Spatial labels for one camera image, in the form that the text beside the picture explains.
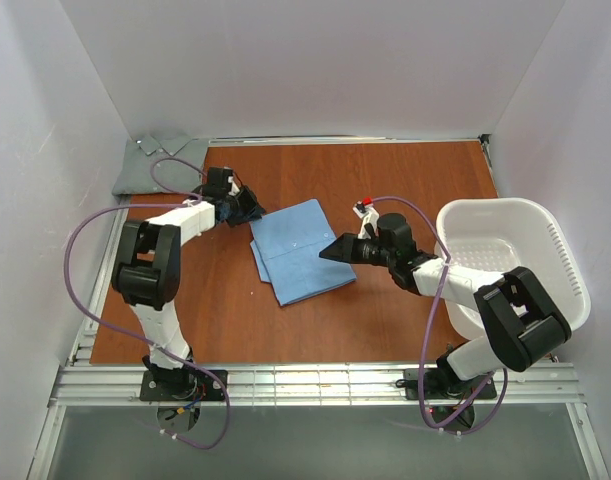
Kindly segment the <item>grey long sleeve shirt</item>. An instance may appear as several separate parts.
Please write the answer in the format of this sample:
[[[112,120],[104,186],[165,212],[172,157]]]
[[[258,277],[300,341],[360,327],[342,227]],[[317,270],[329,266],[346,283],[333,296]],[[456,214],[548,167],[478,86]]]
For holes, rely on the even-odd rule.
[[[209,140],[185,133],[146,134],[126,142],[112,194],[190,192],[201,183]]]

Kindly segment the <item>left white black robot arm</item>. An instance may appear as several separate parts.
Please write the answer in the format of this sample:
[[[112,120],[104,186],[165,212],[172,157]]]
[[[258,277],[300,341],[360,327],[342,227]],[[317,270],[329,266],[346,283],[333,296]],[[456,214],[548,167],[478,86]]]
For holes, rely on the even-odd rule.
[[[199,374],[185,363],[185,340],[174,298],[181,281],[181,249],[188,241],[225,223],[259,220],[265,213],[256,195],[227,167],[211,167],[206,180],[180,206],[123,225],[111,286],[136,315],[149,354],[144,365],[152,381],[174,399],[194,394]]]

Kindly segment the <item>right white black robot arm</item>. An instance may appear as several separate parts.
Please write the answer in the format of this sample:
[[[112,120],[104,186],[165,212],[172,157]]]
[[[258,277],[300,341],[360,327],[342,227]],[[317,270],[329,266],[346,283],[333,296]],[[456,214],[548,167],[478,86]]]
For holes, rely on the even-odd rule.
[[[498,369],[523,372],[572,336],[568,320],[530,269],[519,266],[498,273],[451,266],[420,250],[411,226],[398,213],[365,218],[360,233],[340,235],[319,256],[384,267],[404,291],[438,297],[479,314],[483,334],[419,372],[420,394],[457,392]]]

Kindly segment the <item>light blue long sleeve shirt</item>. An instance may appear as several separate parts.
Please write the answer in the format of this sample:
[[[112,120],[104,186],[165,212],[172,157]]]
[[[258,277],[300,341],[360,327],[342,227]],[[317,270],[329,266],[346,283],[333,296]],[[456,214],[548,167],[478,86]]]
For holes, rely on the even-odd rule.
[[[350,265],[319,257],[336,235],[316,199],[267,214],[251,223],[251,231],[259,277],[272,286],[280,306],[356,280]]]

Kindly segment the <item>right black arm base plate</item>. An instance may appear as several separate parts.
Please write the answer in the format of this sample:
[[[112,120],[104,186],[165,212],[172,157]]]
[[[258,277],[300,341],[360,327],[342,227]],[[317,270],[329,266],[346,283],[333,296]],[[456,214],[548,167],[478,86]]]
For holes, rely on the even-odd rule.
[[[434,369],[424,372],[423,389],[426,400],[466,400],[478,388],[485,376],[475,377],[453,385],[448,385]],[[419,399],[419,371],[405,369],[402,377],[395,381],[395,387],[404,391],[407,400]]]

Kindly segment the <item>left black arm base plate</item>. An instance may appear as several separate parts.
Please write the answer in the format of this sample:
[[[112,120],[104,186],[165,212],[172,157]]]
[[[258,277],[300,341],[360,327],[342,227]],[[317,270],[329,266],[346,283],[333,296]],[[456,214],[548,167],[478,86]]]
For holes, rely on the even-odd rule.
[[[224,389],[211,376],[187,369],[146,370],[139,399],[145,402],[223,401]]]

